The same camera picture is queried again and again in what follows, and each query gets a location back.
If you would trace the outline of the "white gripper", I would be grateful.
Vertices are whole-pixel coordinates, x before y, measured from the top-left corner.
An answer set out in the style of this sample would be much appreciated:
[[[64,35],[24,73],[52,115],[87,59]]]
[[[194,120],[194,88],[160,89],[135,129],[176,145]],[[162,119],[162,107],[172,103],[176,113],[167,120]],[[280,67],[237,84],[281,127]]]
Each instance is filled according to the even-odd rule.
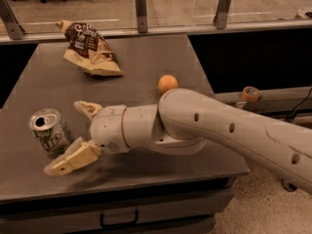
[[[47,165],[47,176],[64,176],[86,167],[98,159],[101,151],[105,154],[127,153],[130,147],[123,135],[123,115],[125,105],[102,108],[100,104],[78,100],[75,109],[86,116],[91,123],[92,140],[84,141],[78,137],[65,152]]]

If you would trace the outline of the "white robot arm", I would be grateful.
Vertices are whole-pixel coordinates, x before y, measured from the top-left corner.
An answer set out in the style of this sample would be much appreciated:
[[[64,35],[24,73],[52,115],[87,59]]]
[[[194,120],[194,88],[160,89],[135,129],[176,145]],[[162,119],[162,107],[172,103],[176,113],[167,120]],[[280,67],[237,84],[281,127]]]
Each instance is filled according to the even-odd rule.
[[[63,176],[103,154],[145,147],[168,155],[191,155],[208,140],[253,160],[275,176],[312,193],[312,130],[222,103],[187,89],[165,92],[158,103],[102,107],[76,101],[90,121],[91,139],[77,138],[45,168]]]

